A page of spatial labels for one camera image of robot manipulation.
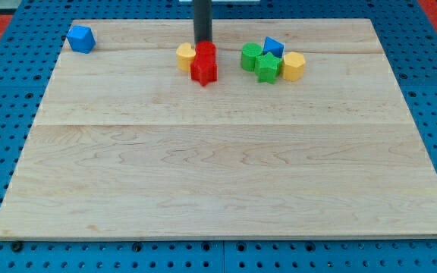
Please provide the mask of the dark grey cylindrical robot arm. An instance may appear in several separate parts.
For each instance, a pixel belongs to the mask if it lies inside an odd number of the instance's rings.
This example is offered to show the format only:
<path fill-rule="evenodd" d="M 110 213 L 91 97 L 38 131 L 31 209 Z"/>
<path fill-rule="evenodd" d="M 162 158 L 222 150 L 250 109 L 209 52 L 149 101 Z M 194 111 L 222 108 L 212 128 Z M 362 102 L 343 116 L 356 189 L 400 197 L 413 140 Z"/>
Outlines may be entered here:
<path fill-rule="evenodd" d="M 212 41 L 212 0 L 193 0 L 192 4 L 195 43 Z"/>

